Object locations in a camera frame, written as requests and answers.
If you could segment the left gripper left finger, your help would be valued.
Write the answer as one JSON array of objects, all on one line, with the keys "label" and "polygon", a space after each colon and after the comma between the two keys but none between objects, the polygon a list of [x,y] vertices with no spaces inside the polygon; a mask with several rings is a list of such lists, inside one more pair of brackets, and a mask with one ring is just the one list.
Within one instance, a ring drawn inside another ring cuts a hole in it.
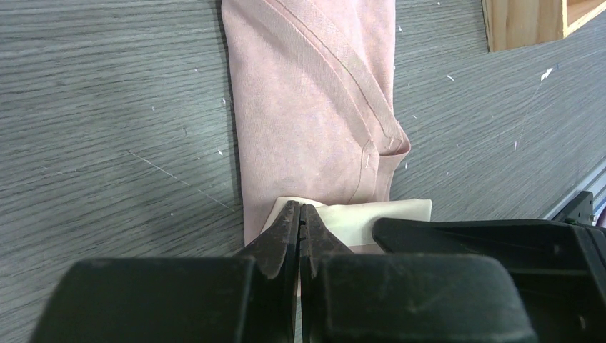
[{"label": "left gripper left finger", "polygon": [[245,342],[293,342],[299,284],[300,204],[288,201],[277,218],[238,253],[252,257]]}]

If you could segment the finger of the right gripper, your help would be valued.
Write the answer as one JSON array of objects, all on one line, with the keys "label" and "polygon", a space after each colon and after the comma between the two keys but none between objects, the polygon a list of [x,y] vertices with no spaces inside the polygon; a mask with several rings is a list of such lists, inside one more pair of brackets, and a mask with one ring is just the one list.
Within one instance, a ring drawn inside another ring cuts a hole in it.
[{"label": "finger of the right gripper", "polygon": [[379,219],[387,253],[478,254],[513,278],[541,342],[605,341],[605,230],[571,219]]}]

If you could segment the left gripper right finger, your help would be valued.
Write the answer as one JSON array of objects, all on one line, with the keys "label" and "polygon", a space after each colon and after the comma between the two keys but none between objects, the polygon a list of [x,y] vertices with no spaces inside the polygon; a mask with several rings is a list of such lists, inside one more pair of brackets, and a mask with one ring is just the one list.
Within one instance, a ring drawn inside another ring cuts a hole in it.
[{"label": "left gripper right finger", "polygon": [[303,342],[325,342],[326,287],[321,261],[352,250],[331,233],[316,207],[305,204],[299,217],[299,278]]}]

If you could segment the pink underwear cream waistband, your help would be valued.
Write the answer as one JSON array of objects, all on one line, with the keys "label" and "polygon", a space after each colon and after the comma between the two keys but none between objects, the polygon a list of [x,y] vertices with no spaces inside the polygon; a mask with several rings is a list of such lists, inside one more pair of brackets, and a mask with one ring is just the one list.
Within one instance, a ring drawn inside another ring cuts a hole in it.
[{"label": "pink underwear cream waistband", "polygon": [[223,1],[221,15],[246,244],[289,200],[356,252],[381,217],[430,220],[430,200],[389,197],[411,149],[393,106],[393,1]]}]

